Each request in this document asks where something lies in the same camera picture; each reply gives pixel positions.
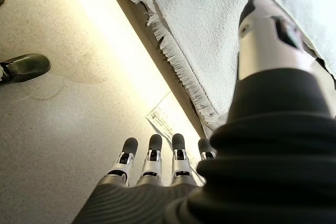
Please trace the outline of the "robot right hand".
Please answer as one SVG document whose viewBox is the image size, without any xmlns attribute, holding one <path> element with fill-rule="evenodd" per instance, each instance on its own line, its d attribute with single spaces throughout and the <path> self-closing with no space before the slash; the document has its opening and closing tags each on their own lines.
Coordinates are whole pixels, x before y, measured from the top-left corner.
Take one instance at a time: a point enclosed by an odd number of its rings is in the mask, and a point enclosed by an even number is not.
<svg viewBox="0 0 336 224">
<path fill-rule="evenodd" d="M 150 137 L 129 185 L 138 142 L 128 138 L 74 223 L 335 223 L 335 118 L 297 26 L 272 0 L 239 19 L 237 82 L 228 118 L 200 140 L 195 182 L 184 137 L 172 137 L 162 186 L 162 138 Z"/>
</svg>

